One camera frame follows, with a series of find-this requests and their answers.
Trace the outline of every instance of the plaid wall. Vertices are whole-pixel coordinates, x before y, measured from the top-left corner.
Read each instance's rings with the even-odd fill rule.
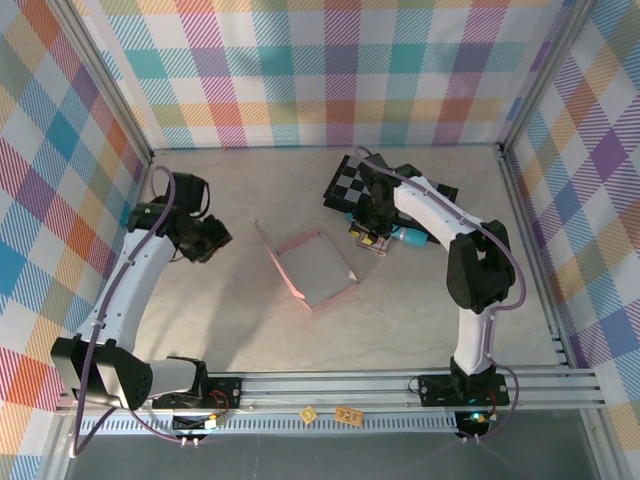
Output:
[[[493,143],[562,3],[76,0],[159,148]]]
[[[600,0],[516,149],[581,366],[640,478],[640,0]]]
[[[0,479],[33,478],[49,351],[115,260],[142,162],[45,0],[0,0]]]
[[[524,82],[520,86],[520,90],[518,90],[518,95],[516,96],[514,102],[511,104],[511,108],[509,109],[509,113],[507,115],[507,119],[502,125],[500,129],[500,133],[498,134],[497,142],[504,142],[509,130],[511,130],[511,126],[513,125],[513,121],[516,116],[520,112],[520,108],[522,107],[522,103],[524,99],[527,97],[529,92],[531,91],[531,87],[534,85],[536,79],[538,78],[538,73],[540,72],[540,68],[544,65],[544,62],[547,60],[547,57],[551,53],[553,42],[556,40],[558,34],[560,33],[564,22],[567,20],[569,12],[574,7],[576,0],[563,0],[562,6],[558,10],[556,17],[551,24],[551,27],[547,31],[546,36],[544,37],[544,41],[540,46],[540,50],[531,63],[529,67],[529,71],[526,74]]]

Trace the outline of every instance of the yellow object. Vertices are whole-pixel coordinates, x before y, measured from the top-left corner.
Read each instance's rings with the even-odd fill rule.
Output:
[[[336,422],[346,423],[355,427],[362,426],[362,420],[364,419],[364,413],[359,410],[354,410],[347,407],[336,407]]]
[[[218,427],[220,427],[220,426],[222,426],[224,424],[224,419],[222,417],[218,417],[216,415],[211,415],[211,417],[209,417],[209,420],[204,422],[205,430],[211,430],[213,428],[218,428]]]
[[[302,421],[305,425],[309,425],[316,418],[318,418],[318,414],[313,409],[313,407],[309,406],[300,412],[300,416],[302,417]]]

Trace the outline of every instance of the white table surface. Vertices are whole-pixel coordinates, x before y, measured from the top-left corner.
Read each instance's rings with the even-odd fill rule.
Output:
[[[512,365],[556,362],[515,218],[489,146],[382,148],[387,163],[411,163],[458,187],[457,202],[498,219],[525,271],[528,298],[497,321],[494,356]],[[210,211],[233,241],[206,264],[187,260],[163,272],[145,311],[136,355],[201,358],[210,371],[343,370],[446,367],[458,336],[445,250],[394,242],[386,257],[357,247],[342,213],[322,195],[348,148],[160,152],[156,161],[211,185]],[[164,191],[159,173],[156,185]],[[286,287],[258,235],[259,220],[277,243],[321,227],[360,286],[311,313]],[[519,286],[508,301],[517,298]]]

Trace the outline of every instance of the orange sticker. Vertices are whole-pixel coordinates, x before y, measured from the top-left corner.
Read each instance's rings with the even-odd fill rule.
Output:
[[[347,407],[336,407],[336,422],[361,427],[363,418],[364,413],[359,410],[353,410],[352,408]]]

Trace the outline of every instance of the label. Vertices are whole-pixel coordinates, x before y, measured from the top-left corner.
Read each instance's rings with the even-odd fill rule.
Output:
[[[336,407],[336,422],[347,423],[354,427],[361,427],[364,413],[347,407]]]
[[[300,416],[302,417],[302,421],[305,425],[309,425],[316,418],[318,418],[318,414],[312,407],[307,407],[300,412]]]

